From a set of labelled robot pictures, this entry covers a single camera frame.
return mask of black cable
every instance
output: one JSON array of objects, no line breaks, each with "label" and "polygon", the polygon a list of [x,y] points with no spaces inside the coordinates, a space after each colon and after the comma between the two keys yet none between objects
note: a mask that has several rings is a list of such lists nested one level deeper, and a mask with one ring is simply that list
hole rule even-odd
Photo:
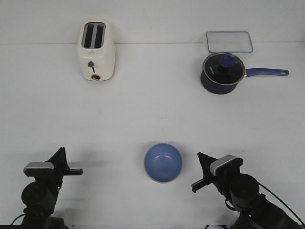
[{"label": "black cable", "polygon": [[291,213],[301,222],[301,224],[305,227],[305,224],[303,221],[294,213],[294,211],[291,210],[290,207],[288,207],[276,194],[274,194],[272,191],[270,191],[267,187],[262,185],[261,183],[258,183],[260,186],[262,186],[264,189],[266,189],[268,192],[270,192],[275,198],[277,198]]},{"label": "black cable", "polygon": [[19,219],[19,218],[22,217],[22,216],[25,216],[25,214],[21,214],[21,215],[17,216],[17,217],[13,220],[13,222],[11,223],[11,225],[13,225],[14,222],[16,222],[16,220]]}]

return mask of white tabletop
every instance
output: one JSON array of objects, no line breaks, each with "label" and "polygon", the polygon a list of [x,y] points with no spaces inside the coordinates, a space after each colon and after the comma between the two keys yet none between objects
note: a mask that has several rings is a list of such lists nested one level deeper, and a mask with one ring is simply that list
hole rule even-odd
[{"label": "white tabletop", "polygon": [[[0,222],[22,213],[33,178],[23,167],[66,147],[80,177],[65,177],[54,216],[74,225],[231,224],[197,152],[244,159],[254,176],[305,218],[305,43],[254,43],[246,68],[288,69],[288,77],[253,76],[226,95],[200,83],[206,44],[116,45],[114,75],[83,78],[76,45],[0,45]],[[170,143],[183,170],[167,184],[143,168],[146,151]],[[284,209],[267,194],[267,198]]]}]

